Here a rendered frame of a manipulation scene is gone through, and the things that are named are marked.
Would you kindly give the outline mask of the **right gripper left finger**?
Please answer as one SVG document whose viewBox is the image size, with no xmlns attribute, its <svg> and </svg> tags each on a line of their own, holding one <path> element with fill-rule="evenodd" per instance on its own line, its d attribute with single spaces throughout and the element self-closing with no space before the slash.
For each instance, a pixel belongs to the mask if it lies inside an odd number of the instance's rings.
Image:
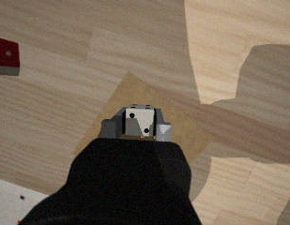
<svg viewBox="0 0 290 225">
<path fill-rule="evenodd" d="M 119 139 L 126 131 L 126 109 L 123 107 L 111 119 L 101 122 L 101 138 Z"/>
</svg>

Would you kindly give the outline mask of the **red die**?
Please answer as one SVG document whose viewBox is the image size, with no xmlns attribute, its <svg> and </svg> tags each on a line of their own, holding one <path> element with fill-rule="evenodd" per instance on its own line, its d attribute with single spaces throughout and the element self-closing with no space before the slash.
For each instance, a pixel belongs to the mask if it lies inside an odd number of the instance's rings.
<svg viewBox="0 0 290 225">
<path fill-rule="evenodd" d="M 0 38 L 0 66 L 15 68 L 20 66 L 17 42 Z"/>
</svg>

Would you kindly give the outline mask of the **grey die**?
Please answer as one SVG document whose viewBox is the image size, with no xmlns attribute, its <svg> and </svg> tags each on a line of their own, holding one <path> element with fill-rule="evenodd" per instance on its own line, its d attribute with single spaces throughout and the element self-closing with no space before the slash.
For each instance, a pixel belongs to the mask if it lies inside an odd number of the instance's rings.
<svg viewBox="0 0 290 225">
<path fill-rule="evenodd" d="M 130 104 L 126 109 L 126 135 L 153 136 L 154 106 Z"/>
</svg>

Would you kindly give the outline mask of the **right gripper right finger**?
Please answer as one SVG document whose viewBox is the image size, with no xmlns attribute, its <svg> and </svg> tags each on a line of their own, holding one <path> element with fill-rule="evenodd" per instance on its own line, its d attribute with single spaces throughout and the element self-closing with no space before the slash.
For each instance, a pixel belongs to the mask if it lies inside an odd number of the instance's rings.
<svg viewBox="0 0 290 225">
<path fill-rule="evenodd" d="M 153 136 L 155 136 L 155 141 L 158 142 L 169 142 L 171 140 L 171 123 L 164 122 L 162 113 L 160 109 L 154 108 L 154 128 Z"/>
</svg>

